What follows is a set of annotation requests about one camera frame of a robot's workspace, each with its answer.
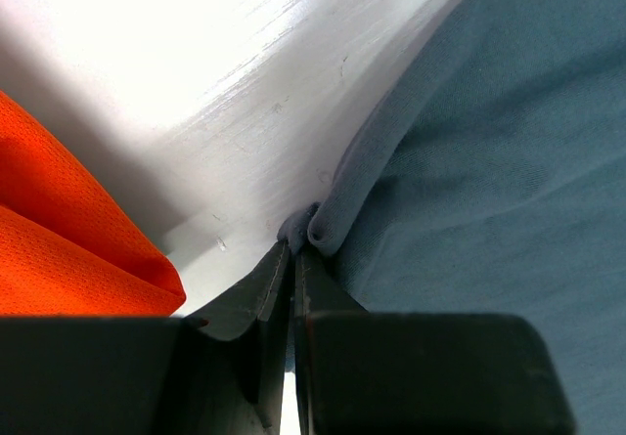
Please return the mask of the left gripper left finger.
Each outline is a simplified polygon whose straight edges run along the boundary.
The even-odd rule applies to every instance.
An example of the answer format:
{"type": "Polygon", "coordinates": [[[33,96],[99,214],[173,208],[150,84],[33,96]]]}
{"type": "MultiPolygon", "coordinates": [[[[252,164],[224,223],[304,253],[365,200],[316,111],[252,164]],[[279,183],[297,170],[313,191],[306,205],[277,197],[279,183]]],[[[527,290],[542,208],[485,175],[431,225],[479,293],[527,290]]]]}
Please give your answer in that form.
{"type": "Polygon", "coordinates": [[[290,251],[186,318],[5,318],[5,434],[276,434],[290,251]]]}

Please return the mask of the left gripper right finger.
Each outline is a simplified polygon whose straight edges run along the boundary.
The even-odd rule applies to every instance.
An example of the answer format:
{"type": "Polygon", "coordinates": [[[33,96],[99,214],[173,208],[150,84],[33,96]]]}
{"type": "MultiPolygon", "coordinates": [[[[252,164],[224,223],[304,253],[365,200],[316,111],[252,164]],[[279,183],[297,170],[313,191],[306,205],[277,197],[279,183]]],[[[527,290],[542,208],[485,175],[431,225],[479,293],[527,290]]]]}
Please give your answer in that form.
{"type": "Polygon", "coordinates": [[[572,434],[548,349],[501,314],[370,313],[302,249],[294,357],[305,434],[572,434]]]}

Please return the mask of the blue t shirt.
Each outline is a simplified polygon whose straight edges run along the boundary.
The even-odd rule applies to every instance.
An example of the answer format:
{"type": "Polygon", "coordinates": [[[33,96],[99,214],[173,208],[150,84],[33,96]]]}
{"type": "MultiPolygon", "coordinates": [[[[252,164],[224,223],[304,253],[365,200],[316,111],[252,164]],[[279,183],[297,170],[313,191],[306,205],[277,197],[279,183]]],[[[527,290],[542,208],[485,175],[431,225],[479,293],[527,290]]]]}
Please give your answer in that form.
{"type": "Polygon", "coordinates": [[[625,0],[462,0],[280,229],[373,311],[504,311],[625,430],[625,0]]]}

